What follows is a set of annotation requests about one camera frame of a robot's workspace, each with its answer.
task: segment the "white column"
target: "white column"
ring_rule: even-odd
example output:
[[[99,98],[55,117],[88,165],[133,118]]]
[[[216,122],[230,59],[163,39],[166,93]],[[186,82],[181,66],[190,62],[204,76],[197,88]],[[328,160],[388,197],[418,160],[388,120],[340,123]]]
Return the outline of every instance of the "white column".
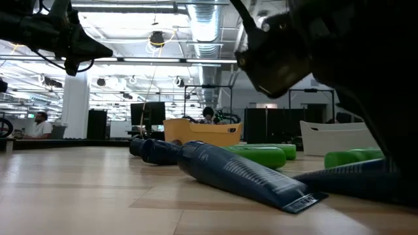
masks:
[[[62,125],[66,125],[64,138],[87,138],[90,81],[88,72],[65,77]]]

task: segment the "floor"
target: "floor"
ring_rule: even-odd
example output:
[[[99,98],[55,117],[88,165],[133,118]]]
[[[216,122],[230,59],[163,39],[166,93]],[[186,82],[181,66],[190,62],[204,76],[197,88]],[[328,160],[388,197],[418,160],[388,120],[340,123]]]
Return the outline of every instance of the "floor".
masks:
[[[317,170],[298,156],[283,172]],[[418,234],[406,208],[331,195],[289,215],[211,187],[127,148],[15,151],[0,156],[0,235]]]

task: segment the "computer monitor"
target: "computer monitor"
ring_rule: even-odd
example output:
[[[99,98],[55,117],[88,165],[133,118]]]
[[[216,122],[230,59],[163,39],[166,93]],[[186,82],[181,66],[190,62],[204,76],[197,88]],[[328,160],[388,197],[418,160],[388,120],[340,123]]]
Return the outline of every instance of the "computer monitor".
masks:
[[[163,125],[165,120],[165,102],[147,102],[131,104],[131,123],[141,125],[142,111],[144,110],[143,125]]]

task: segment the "green tube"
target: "green tube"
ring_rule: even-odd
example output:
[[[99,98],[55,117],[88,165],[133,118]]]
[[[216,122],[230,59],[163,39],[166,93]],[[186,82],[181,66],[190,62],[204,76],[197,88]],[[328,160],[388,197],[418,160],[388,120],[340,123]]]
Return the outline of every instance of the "green tube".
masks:
[[[296,146],[294,144],[238,144],[235,146],[248,146],[248,147],[276,147],[283,150],[286,154],[287,160],[296,159]]]
[[[285,152],[277,147],[230,146],[222,148],[271,169],[286,164]]]
[[[325,155],[325,168],[332,168],[362,161],[382,159],[383,152],[380,149],[352,149],[349,151],[329,152]]]

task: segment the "yellow bin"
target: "yellow bin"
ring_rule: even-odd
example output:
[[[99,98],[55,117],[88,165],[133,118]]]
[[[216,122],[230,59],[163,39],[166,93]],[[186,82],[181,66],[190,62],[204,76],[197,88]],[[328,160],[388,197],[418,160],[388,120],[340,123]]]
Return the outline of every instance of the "yellow bin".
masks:
[[[164,121],[165,141],[179,140],[182,144],[200,140],[215,146],[231,146],[240,143],[242,123],[205,125],[190,123],[188,119]]]

